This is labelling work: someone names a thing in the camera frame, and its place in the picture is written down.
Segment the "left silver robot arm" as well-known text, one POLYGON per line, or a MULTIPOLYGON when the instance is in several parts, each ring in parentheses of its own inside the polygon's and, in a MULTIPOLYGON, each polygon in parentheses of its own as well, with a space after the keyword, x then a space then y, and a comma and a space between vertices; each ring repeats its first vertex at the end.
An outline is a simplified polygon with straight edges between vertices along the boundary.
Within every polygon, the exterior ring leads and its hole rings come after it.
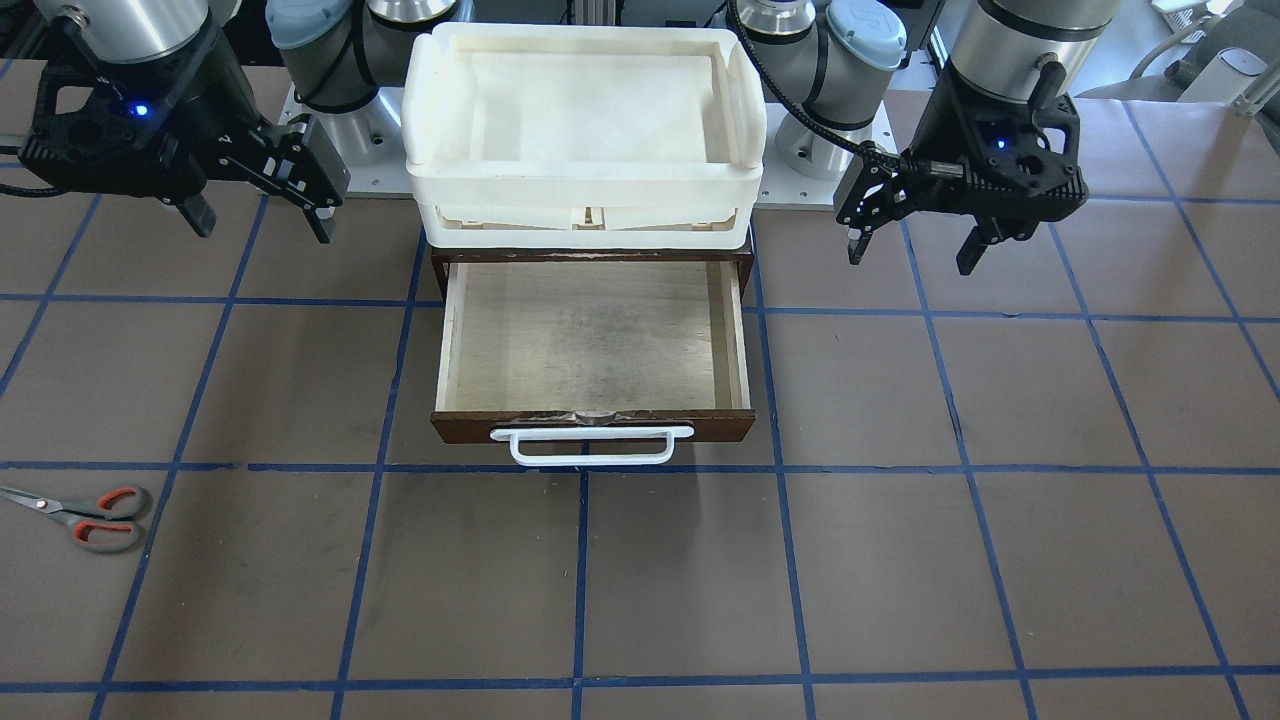
POLYGON ((778 152, 837 179, 849 261, 873 234, 918 211, 970 217, 963 275, 986 250, 1030 238, 1082 208, 1080 117, 1069 87, 1117 13, 1115 1, 974 1, 922 119, 897 152, 869 128, 909 32, 879 1, 730 1, 724 23, 788 117, 778 152))

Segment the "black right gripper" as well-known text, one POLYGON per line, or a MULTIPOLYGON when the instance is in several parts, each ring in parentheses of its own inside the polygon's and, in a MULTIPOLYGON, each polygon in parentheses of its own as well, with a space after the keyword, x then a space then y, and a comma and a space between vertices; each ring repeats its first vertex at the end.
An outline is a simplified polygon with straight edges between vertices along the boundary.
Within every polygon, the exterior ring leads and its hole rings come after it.
POLYGON ((343 160, 329 140, 288 140, 259 111, 221 27, 205 20, 170 53, 110 63, 87 29, 55 20, 20 164, 55 190, 175 201, 201 238, 216 213, 209 181, 243 181, 303 211, 330 243, 343 204, 343 160))

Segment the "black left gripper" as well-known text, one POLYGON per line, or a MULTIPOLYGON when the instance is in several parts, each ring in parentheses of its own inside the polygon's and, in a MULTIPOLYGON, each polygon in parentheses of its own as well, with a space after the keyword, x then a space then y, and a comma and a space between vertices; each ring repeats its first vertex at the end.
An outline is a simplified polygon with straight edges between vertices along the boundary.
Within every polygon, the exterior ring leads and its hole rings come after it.
MULTIPOLYGON (((861 263, 874 232, 913 211, 1001 220, 1060 222, 1088 199, 1078 161, 1080 117, 1066 94, 1051 96, 1065 70, 1034 70, 1029 99, 1004 100, 945 70, 905 158, 963 168, 960 177, 847 168, 836 188, 836 219, 849 228, 847 259, 861 263)), ((988 247, 1005 241, 1000 223, 977 222, 955 256, 970 275, 988 247)))

